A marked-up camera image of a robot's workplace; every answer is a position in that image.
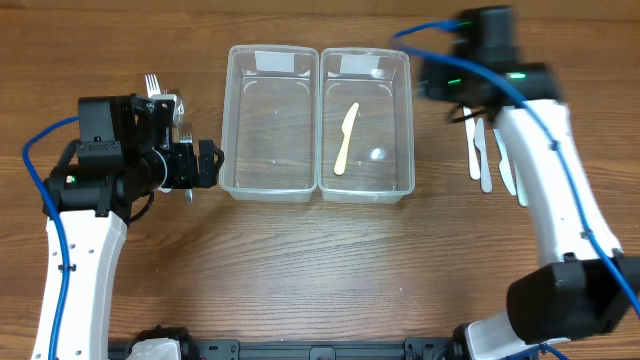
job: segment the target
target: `blue cable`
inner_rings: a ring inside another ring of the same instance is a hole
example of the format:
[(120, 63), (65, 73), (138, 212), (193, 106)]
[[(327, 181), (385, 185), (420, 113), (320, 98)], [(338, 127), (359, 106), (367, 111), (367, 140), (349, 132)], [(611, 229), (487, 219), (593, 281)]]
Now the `blue cable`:
[(69, 267), (71, 266), (71, 261), (69, 260), (69, 248), (67, 247), (67, 236), (64, 233), (64, 227), (62, 226), (62, 220), (60, 219), (60, 214), (58, 213), (58, 209), (53, 203), (53, 199), (51, 198), (51, 195), (49, 195), (47, 188), (44, 186), (44, 184), (42, 183), (42, 180), (40, 180), (40, 177), (36, 172), (36, 169), (33, 167), (33, 164), (31, 163), (31, 159), (29, 159), (29, 149), (31, 149), (31, 146), (33, 146), (33, 144), (38, 142), (43, 137), (47, 136), (53, 130), (61, 126), (70, 124), (74, 121), (78, 121), (78, 119), (79, 118), (77, 116), (73, 116), (47, 127), (46, 129), (42, 130), (42, 132), (40, 132), (38, 135), (34, 136), (31, 140), (27, 141), (27, 143), (24, 145), (24, 148), (22, 148), (22, 161), (24, 161), (24, 165), (27, 167), (27, 170), (29, 171), (29, 175), (31, 175), (31, 178), (33, 179), (33, 182), (36, 184), (38, 191), (40, 191), (40, 194), (42, 195), (42, 200), (44, 200), (44, 204), (46, 205), (47, 210), (49, 211), (49, 214), (51, 216), (51, 220), (53, 220), (53, 223), (56, 226), (56, 231), (58, 232), (58, 239), (60, 240), (60, 254), (62, 255), (62, 266), (63, 266), (62, 283), (60, 285), (60, 294), (58, 295), (58, 305), (56, 306), (56, 314), (55, 314), (55, 317), (53, 318), (53, 327), (51, 328), (51, 338), (49, 339), (49, 360), (56, 360), (56, 353), (58, 350), (58, 335), (60, 334), (60, 324), (62, 323), (62, 314), (64, 313), (64, 304), (67, 300), (67, 292), (69, 290), (69, 275), (71, 271)]
[(571, 188), (571, 195), (573, 196), (573, 200), (576, 203), (576, 208), (578, 210), (578, 215), (580, 216), (580, 222), (582, 223), (584, 233), (587, 235), (587, 238), (591, 243), (591, 246), (593, 247), (595, 252), (598, 254), (600, 259), (602, 259), (604, 266), (607, 268), (607, 270), (609, 270), (614, 280), (618, 283), (622, 291), (629, 298), (629, 301), (631, 302), (631, 306), (636, 311), (636, 315), (638, 316), (638, 318), (640, 318), (640, 301), (638, 301), (638, 298), (636, 297), (635, 292), (631, 288), (631, 285), (629, 285), (627, 280), (624, 278), (622, 273), (620, 273), (618, 268), (613, 264), (613, 261), (611, 261), (611, 259), (607, 256), (607, 254), (605, 254), (605, 252), (602, 250), (602, 248), (596, 241), (595, 237), (593, 236), (593, 232), (589, 228), (587, 217), (585, 215), (584, 209), (582, 207), (582, 202), (578, 195), (578, 189), (573, 180), (573, 177), (571, 176), (571, 171), (569, 170), (569, 166), (567, 165), (564, 154), (562, 153), (562, 150), (560, 148), (560, 143), (553, 138), (551, 131), (544, 125), (544, 123), (542, 122), (538, 114), (536, 114), (536, 112), (526, 103), (527, 98), (525, 98), (524, 95), (522, 95), (515, 87), (513, 87), (513, 85), (511, 85), (502, 76), (496, 74), (492, 70), (482, 65), (478, 65), (474, 62), (471, 62), (462, 58), (457, 58), (457, 57), (442, 55), (442, 54), (438, 54), (438, 53), (434, 53), (434, 52), (430, 52), (422, 49), (417, 49), (417, 48), (405, 45), (404, 43), (402, 43), (402, 41), (399, 40), (399, 38), (402, 36), (414, 33), (419, 30), (427, 29), (427, 28), (437, 28), (443, 31), (451, 32), (457, 29), (458, 27), (459, 25), (455, 20), (435, 21), (435, 22), (419, 25), (411, 29), (400, 31), (395, 35), (393, 35), (393, 40), (399, 45), (400, 50), (406, 52), (409, 55), (419, 56), (434, 62), (455, 66), (455, 67), (467, 70), (469, 72), (472, 72), (476, 75), (479, 75), (485, 78), (486, 80), (488, 80), (489, 82), (493, 83), (508, 97), (510, 97), (511, 100), (513, 100), (513, 102), (517, 106), (525, 109), (529, 113), (529, 115), (533, 118), (533, 120), (537, 123), (537, 125), (542, 129), (542, 131), (544, 132), (545, 136), (549, 139), (549, 142), (551, 144), (558, 145), (556, 153), (558, 154), (558, 158), (560, 159), (560, 163), (562, 164), (562, 170), (564, 171), (564, 174), (567, 178), (569, 187)]

